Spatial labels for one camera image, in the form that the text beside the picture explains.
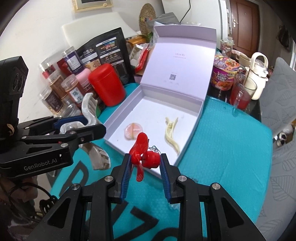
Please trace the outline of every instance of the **black package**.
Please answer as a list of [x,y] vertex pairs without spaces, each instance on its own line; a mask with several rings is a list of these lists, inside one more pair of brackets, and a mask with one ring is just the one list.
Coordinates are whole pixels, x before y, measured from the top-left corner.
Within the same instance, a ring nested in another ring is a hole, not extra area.
[[97,67],[99,64],[109,63],[114,67],[123,85],[135,83],[126,41],[121,28],[94,37],[82,45],[77,50],[77,53],[84,66],[88,67],[89,64],[93,67],[95,62]]

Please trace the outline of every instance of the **door frame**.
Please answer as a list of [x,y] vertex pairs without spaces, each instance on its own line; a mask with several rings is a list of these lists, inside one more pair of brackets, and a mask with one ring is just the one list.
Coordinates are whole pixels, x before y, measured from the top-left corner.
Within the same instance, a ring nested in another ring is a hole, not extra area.
[[[258,45],[258,52],[261,52],[262,49],[262,41],[263,41],[263,8],[260,2],[256,1],[256,0],[246,0],[252,3],[255,3],[256,5],[258,5],[259,8],[259,18],[260,18],[260,32],[259,32],[259,45]],[[230,27],[230,31],[232,34],[232,25],[233,25],[233,16],[232,16],[232,11],[231,11],[231,7],[230,7],[230,0],[226,1],[227,5],[229,3],[229,11],[230,11],[230,19],[231,19],[231,27]]]

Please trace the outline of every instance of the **red toy propeller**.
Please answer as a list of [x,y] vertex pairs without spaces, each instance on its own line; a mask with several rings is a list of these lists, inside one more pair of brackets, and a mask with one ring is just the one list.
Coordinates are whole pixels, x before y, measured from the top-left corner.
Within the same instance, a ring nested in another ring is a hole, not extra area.
[[137,181],[140,182],[144,178],[145,168],[157,168],[160,164],[160,155],[154,151],[148,150],[149,139],[144,132],[139,133],[137,140],[131,148],[131,163],[137,166]]

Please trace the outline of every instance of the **white refrigerator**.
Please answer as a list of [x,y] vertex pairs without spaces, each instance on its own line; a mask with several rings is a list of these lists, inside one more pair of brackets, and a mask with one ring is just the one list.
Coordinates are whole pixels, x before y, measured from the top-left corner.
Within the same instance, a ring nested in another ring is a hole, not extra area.
[[[173,12],[179,21],[189,9],[189,0],[162,0],[165,13]],[[217,31],[217,48],[220,40],[228,36],[228,18],[225,0],[191,0],[191,9],[182,23],[200,23]]]

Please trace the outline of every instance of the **box lid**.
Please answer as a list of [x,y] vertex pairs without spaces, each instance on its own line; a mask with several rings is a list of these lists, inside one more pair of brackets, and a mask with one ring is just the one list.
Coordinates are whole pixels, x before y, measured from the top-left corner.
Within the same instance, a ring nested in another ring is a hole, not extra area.
[[216,29],[190,25],[155,26],[159,35],[141,85],[204,100],[216,50]]

